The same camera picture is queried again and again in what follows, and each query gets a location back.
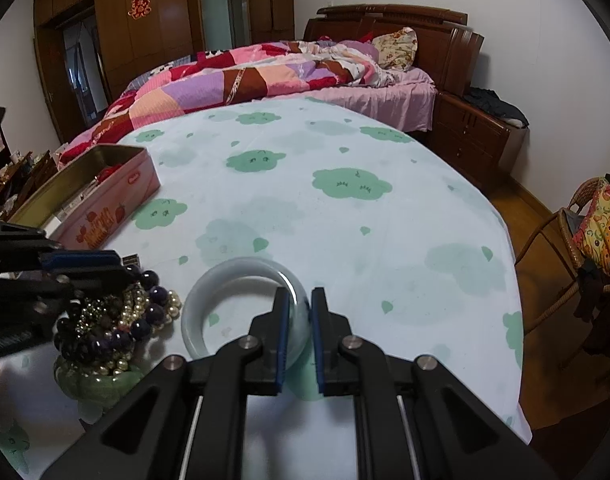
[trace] floral pillow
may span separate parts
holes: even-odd
[[[381,68],[405,71],[411,69],[414,63],[418,37],[412,28],[403,27],[392,34],[374,38],[371,44],[378,50],[378,65]]]
[[[610,276],[610,183],[602,179],[587,216],[574,235],[581,253]]]

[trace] wooden floor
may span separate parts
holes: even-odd
[[[508,225],[518,255],[527,238],[542,222],[542,216],[510,187],[493,192],[489,199]],[[547,233],[566,254],[555,222]],[[537,318],[571,282],[565,267],[540,236],[516,271],[525,320]],[[579,347],[590,330],[589,324],[573,316],[576,304],[578,296],[525,338],[520,405],[534,430],[555,424],[610,396],[609,383],[595,384],[595,378],[610,368],[607,358],[582,352],[565,370],[558,367],[559,362]]]

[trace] green glass dish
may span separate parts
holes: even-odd
[[[54,379],[63,393],[74,400],[86,400],[108,410],[144,377],[136,366],[119,375],[96,375],[59,356],[54,362]]]

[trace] headboard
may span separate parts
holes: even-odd
[[[462,96],[484,38],[469,30],[467,15],[454,10],[408,5],[347,5],[318,9],[323,18],[307,22],[305,41],[321,36],[332,40],[357,40],[370,31],[374,36],[409,26],[418,35],[415,66],[434,80],[438,90]]]

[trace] nightstand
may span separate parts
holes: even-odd
[[[527,131],[441,92],[427,146],[478,189],[489,192],[512,170]]]

